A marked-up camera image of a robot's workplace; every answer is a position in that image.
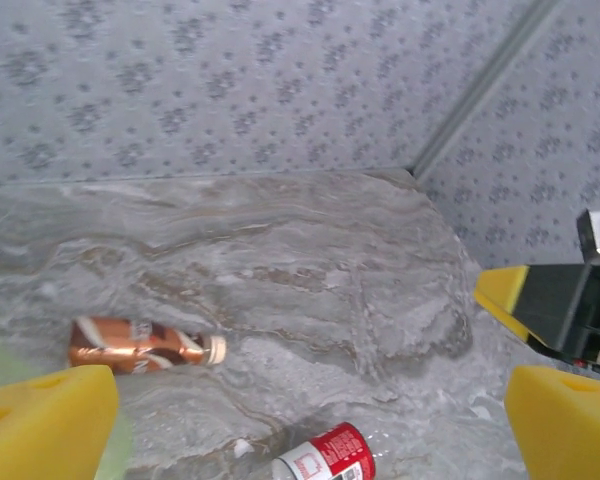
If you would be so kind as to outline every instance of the gray marble surface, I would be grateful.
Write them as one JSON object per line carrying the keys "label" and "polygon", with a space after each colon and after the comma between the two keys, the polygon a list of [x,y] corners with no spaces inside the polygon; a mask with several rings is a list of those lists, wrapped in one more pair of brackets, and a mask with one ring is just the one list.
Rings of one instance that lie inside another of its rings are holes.
{"label": "gray marble surface", "polygon": [[223,365],[119,378],[136,480],[246,478],[342,420],[387,433],[381,478],[525,478],[502,396],[539,359],[478,271],[403,171],[0,188],[9,348],[62,368],[78,314],[229,339]]}

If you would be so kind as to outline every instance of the gray wallpaper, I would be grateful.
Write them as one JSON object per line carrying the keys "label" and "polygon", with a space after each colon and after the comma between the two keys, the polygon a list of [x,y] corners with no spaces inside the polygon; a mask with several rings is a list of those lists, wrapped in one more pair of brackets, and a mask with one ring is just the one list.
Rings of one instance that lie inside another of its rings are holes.
{"label": "gray wallpaper", "polygon": [[0,183],[408,165],[529,3],[0,0]]}
{"label": "gray wallpaper", "polygon": [[483,266],[580,261],[600,206],[600,0],[572,0],[421,181]]}

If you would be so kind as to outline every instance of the white bottle cap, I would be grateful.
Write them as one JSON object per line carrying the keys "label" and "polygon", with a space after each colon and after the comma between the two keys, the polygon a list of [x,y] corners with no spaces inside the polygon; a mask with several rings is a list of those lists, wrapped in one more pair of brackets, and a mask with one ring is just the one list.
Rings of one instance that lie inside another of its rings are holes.
{"label": "white bottle cap", "polygon": [[209,337],[209,365],[222,363],[227,356],[227,340],[222,335]]}

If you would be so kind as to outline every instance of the plastic bottle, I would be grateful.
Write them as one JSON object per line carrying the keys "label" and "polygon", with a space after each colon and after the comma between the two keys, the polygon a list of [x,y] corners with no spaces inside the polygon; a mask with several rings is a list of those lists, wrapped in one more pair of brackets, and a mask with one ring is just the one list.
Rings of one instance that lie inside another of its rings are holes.
{"label": "plastic bottle", "polygon": [[385,478],[392,469],[388,440],[381,432],[360,432],[350,423],[341,423],[276,458],[250,480]]}
{"label": "plastic bottle", "polygon": [[224,360],[226,340],[190,335],[155,322],[116,317],[78,317],[73,321],[69,363],[108,365],[114,373],[145,373],[185,363],[214,365]]}

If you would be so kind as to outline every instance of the brown bottle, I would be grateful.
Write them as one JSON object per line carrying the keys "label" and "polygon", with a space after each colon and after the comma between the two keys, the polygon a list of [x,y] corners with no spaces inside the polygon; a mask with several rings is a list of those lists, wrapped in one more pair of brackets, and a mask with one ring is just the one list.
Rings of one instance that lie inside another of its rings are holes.
{"label": "brown bottle", "polygon": [[215,365],[226,352],[221,336],[189,335],[155,322],[85,316],[73,321],[69,363],[108,365],[114,373],[145,373],[185,363]]}

